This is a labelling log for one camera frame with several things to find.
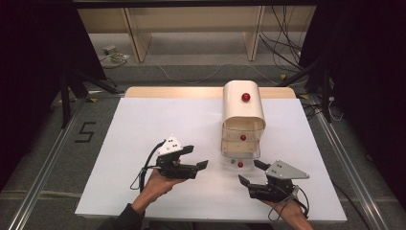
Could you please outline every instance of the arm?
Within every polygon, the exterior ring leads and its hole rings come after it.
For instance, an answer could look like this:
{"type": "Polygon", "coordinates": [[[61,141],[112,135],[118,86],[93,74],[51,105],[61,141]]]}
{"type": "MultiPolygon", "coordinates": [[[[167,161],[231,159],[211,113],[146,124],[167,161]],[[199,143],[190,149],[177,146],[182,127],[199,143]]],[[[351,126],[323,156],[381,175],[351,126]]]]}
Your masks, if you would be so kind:
{"type": "Polygon", "coordinates": [[[132,204],[127,204],[118,218],[109,218],[98,228],[99,230],[141,229],[144,212],[149,204],[155,202],[159,196],[172,190],[175,184],[185,179],[169,179],[157,170],[153,170],[143,191],[132,204]]]}
{"type": "Polygon", "coordinates": [[[262,200],[265,204],[271,206],[280,215],[281,218],[289,224],[295,230],[312,230],[313,227],[305,218],[302,208],[299,204],[293,200],[286,201],[284,203],[273,203],[269,201],[262,200]]]}

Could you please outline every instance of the human hand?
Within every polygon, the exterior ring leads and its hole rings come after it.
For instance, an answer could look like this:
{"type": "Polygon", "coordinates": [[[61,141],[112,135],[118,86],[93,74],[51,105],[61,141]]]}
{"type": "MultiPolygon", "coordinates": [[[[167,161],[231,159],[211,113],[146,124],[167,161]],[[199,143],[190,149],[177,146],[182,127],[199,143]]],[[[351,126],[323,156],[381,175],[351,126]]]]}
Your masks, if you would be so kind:
{"type": "Polygon", "coordinates": [[[266,200],[261,201],[271,206],[278,214],[281,215],[281,218],[294,229],[313,229],[305,218],[301,206],[295,201],[291,199],[280,203],[274,203],[266,200]]]}
{"type": "Polygon", "coordinates": [[[172,190],[175,184],[186,181],[186,179],[170,179],[153,170],[143,191],[137,196],[131,207],[137,213],[143,213],[147,206],[158,197],[172,190]]]}

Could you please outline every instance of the sleeve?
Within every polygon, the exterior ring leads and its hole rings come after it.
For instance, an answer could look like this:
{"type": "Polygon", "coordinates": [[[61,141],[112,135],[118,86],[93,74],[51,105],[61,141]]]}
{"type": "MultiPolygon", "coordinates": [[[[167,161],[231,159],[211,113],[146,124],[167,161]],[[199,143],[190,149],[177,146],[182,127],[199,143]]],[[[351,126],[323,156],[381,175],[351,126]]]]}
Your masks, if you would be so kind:
{"type": "Polygon", "coordinates": [[[137,213],[127,204],[117,218],[108,218],[98,230],[140,230],[143,225],[144,214],[137,213]]]}

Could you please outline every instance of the white tabletop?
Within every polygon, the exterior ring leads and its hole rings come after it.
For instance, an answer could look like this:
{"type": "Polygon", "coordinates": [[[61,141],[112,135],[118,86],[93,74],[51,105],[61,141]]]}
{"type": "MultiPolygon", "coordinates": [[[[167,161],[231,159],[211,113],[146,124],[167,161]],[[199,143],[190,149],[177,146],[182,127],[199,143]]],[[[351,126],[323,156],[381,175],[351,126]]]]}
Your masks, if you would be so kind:
{"type": "MultiPolygon", "coordinates": [[[[237,177],[241,174],[251,183],[264,184],[264,171],[230,170],[220,163],[221,104],[221,99],[121,99],[76,214],[118,216],[139,193],[129,187],[151,150],[174,134],[182,145],[194,146],[192,153],[181,157],[182,164],[209,160],[209,165],[196,179],[176,185],[152,203],[147,218],[269,221],[269,206],[250,198],[237,177]]],[[[267,126],[259,160],[268,164],[282,160],[310,174],[309,179],[293,180],[307,194],[309,220],[347,220],[300,101],[262,99],[262,106],[267,126]]],[[[305,203],[303,195],[299,199],[305,203]]]]}

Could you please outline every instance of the red ball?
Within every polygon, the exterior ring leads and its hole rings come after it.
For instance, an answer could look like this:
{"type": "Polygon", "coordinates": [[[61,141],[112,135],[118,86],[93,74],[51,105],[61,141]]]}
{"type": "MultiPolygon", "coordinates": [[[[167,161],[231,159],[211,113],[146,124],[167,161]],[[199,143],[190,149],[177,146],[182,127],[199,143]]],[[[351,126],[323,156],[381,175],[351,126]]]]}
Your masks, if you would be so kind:
{"type": "Polygon", "coordinates": [[[243,93],[242,96],[241,96],[241,99],[242,99],[243,102],[247,103],[247,102],[250,101],[251,96],[248,93],[243,93]]]}

